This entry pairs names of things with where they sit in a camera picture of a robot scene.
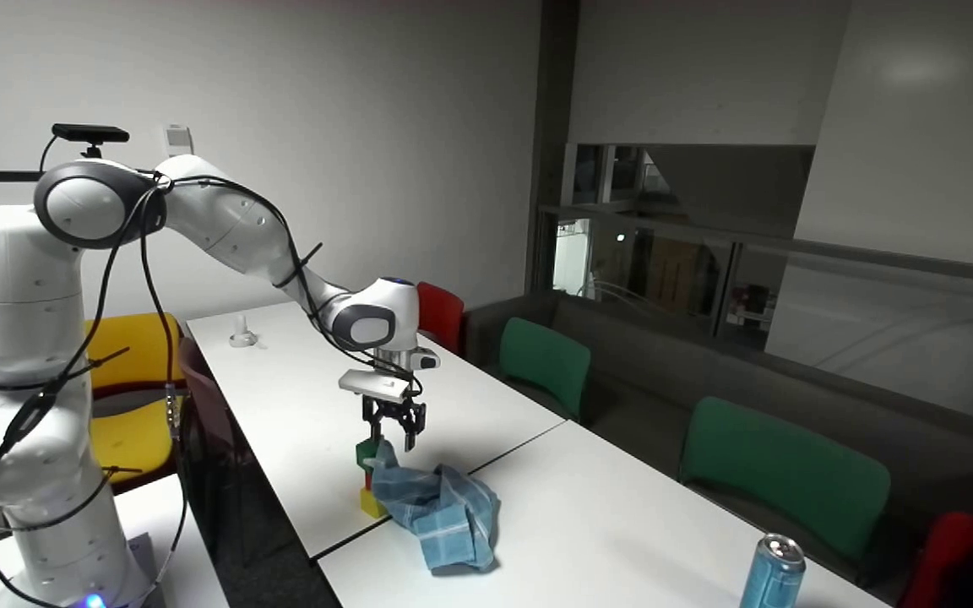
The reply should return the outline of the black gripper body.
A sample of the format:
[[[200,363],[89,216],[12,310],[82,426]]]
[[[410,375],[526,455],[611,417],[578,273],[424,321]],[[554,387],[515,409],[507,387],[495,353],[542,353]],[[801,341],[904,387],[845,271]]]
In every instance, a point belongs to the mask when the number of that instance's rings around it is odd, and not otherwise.
[[[361,399],[361,417],[371,433],[380,433],[384,417],[396,417],[410,434],[424,430],[424,409],[420,400]]]

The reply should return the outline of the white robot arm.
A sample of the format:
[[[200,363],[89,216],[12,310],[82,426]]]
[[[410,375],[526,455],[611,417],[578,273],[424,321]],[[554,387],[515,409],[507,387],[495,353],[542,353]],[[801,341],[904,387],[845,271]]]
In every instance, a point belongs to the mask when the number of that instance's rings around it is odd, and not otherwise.
[[[0,509],[19,546],[18,602],[39,608],[140,608],[155,577],[128,542],[90,430],[82,353],[90,321],[82,255],[173,229],[212,260],[301,303],[335,346],[412,395],[420,298],[397,278],[343,291],[297,254],[288,219],[261,192],[200,154],[152,170],[76,160],[47,170],[25,207],[0,207]]]

